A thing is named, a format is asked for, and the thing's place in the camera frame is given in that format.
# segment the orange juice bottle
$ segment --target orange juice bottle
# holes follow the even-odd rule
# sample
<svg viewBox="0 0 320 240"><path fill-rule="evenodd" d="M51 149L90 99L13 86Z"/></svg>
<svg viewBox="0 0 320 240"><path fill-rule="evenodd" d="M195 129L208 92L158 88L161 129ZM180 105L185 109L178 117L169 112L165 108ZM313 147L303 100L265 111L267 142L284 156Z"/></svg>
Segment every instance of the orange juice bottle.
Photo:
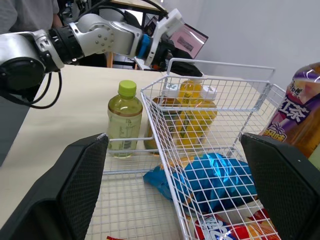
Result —
<svg viewBox="0 0 320 240"><path fill-rule="evenodd" d="M179 147L201 148L206 131L218 114L216 110L211 110L217 108L214 103L216 96L217 90L214 87L204 86L198 98L192 99L189 103L191 108L202 109L182 112L180 121L176 123Z"/></svg>
<svg viewBox="0 0 320 240"><path fill-rule="evenodd" d="M181 107L180 102L177 100L179 93L179 85L178 84L171 84L167 83L164 86L164 89L162 90L163 96L157 96L153 99L155 103L160 105L161 107L172 107L172 108L179 108ZM164 148L167 148L170 146L170 141L173 138L173 135L175 133L175 122L179 118L179 115L181 114L181 111L163 111L163 118L154 118L154 121L156 122L155 127L158 130L159 139L161 141L161 144ZM147 128L144 137L150 138L153 136L153 131L150 125L150 122L147 123ZM153 150L158 149L157 143L155 139L152 140L145 140L143 141L144 147L147 150ZM159 155L158 151L151 152L154 155Z"/></svg>
<svg viewBox="0 0 320 240"><path fill-rule="evenodd" d="M189 79L181 84L178 101L182 107L188 107L191 100L199 98L202 82L201 79Z"/></svg>

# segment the wooden table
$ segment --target wooden table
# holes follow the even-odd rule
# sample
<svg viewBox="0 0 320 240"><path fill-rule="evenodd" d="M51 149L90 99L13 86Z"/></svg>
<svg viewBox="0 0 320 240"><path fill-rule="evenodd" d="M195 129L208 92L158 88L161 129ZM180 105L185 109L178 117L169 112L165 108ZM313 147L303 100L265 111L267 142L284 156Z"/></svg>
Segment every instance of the wooden table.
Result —
<svg viewBox="0 0 320 240"><path fill-rule="evenodd" d="M135 81L136 96L141 98L140 89L163 76L160 72L73 65L66 65L61 73L58 102L49 109L28 111L0 168L0 228L69 144L107 131L108 102L118 94L120 81ZM57 89L58 75L53 73L50 89L40 105L50 103ZM145 111L142 120L147 124Z"/></svg>
<svg viewBox="0 0 320 240"><path fill-rule="evenodd" d="M152 1L160 6L160 4L156 0ZM152 6L151 4L142 0L111 0L111 3L159 12L159 10L155 6Z"/></svg>

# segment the basket handle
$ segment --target basket handle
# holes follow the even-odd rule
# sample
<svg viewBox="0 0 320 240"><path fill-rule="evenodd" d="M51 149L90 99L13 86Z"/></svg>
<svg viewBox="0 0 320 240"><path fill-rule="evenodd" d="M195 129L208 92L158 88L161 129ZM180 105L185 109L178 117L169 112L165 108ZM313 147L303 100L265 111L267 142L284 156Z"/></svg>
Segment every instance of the basket handle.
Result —
<svg viewBox="0 0 320 240"><path fill-rule="evenodd" d="M167 71L166 71L167 76L170 75L173 62L184 62L184 63L192 63L192 64L196 64L196 63L212 64L212 65L221 65L221 66L271 70L272 73L270 74L270 76L268 77L267 80L271 79L276 72L276 69L274 67L269 67L269 66L245 65L245 64L238 64L238 63L228 63L228 62L219 62L219 61L204 61L204 60L195 60L195 59L186 59L186 58L171 58L169 61Z"/></svg>

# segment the green bottle cap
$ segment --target green bottle cap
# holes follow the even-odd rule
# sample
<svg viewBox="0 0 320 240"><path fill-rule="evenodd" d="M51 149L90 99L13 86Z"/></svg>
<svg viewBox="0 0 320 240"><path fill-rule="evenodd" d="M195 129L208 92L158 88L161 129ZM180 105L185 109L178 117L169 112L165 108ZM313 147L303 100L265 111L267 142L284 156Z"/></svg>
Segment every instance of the green bottle cap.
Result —
<svg viewBox="0 0 320 240"><path fill-rule="evenodd" d="M134 97L137 92L137 84L131 80L123 80L119 83L118 94L124 97Z"/></svg>

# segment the black cable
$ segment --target black cable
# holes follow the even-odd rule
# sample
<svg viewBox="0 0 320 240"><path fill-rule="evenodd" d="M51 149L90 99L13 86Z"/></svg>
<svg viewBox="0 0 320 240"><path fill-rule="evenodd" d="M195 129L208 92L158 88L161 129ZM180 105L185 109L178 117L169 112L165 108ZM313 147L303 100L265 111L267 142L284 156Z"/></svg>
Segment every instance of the black cable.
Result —
<svg viewBox="0 0 320 240"><path fill-rule="evenodd" d="M50 83L51 83L51 77L52 77L52 72L49 73L49 77L48 77L48 82L46 83L45 89L43 91L43 93L41 94L40 97L38 97L38 99L33 100L33 101L28 101L27 104L36 104L38 103L41 99L44 98L44 96L46 95L46 93L48 92Z"/></svg>
<svg viewBox="0 0 320 240"><path fill-rule="evenodd" d="M168 14L169 14L168 11L165 10L165 9L164 9L162 6L160 6L159 4L157 4L157 3L155 3L155 2L153 2L153 1L151 1L151 0L142 0L142 1L144 1L144 2L146 2L146 3L148 3L148 4L152 5L152 6L154 6L155 8L157 8L164 16L168 16ZM107 4L107 3L109 3L109 2L110 2L110 0L102 0L102 1L98 2L97 4L93 5L90 9L88 9L87 11L85 11L85 12L83 12L81 15L79 15L79 16L76 18L75 22L79 21L79 19L80 19L83 15L89 14L89 13L91 13L92 11L96 10L96 9L97 9L99 6L101 6L102 4Z"/></svg>
<svg viewBox="0 0 320 240"><path fill-rule="evenodd" d="M25 104L26 106L29 106L30 108L33 109L48 109L51 108L53 105L56 104L56 102L58 101L60 94L61 94L61 89L62 89L62 76L61 76L61 71L58 71L58 75L59 75L59 88L58 88L58 92L56 93L55 99L47 106L35 106L32 104Z"/></svg>
<svg viewBox="0 0 320 240"><path fill-rule="evenodd" d="M98 2L98 3L96 3L96 4L93 5L91 8L89 8L87 11L84 11L82 14L80 14L80 15L76 18L75 22L78 22L79 19L80 19L82 16L84 16L84 15L86 15L86 14L89 14L89 13L91 13L92 11L96 10L96 8L99 7L99 6L101 6L102 4L107 4L107 3L109 3L109 2L110 2L110 0L102 0L102 1L100 1L100 2Z"/></svg>
<svg viewBox="0 0 320 240"><path fill-rule="evenodd" d="M81 12L81 11L83 11L84 6L82 5L82 3L81 3L81 2L76 1L76 5L78 6L78 9L80 10L80 12Z"/></svg>
<svg viewBox="0 0 320 240"><path fill-rule="evenodd" d="M33 109L48 109L51 108L53 105L56 104L56 102L58 101L59 97L60 97L60 93L61 93L61 89L62 89L62 76L61 76L61 72L58 72L59 75L59 88L58 88L58 92L55 96L55 99L52 101L52 103L50 103L49 105L46 106L35 106L32 105L30 103L27 103L23 100L20 100L19 98L7 93L6 91L0 90L0 96L3 97L4 99L7 99L8 101L14 103L14 104L19 104L19 105L24 105Z"/></svg>
<svg viewBox="0 0 320 240"><path fill-rule="evenodd" d="M142 1L154 6L157 9L159 9L160 12L162 12L164 14L164 16L167 16L169 14L166 9L164 9L162 6L160 6L159 4L157 4L157 3L155 3L155 2L153 2L151 0L142 0Z"/></svg>

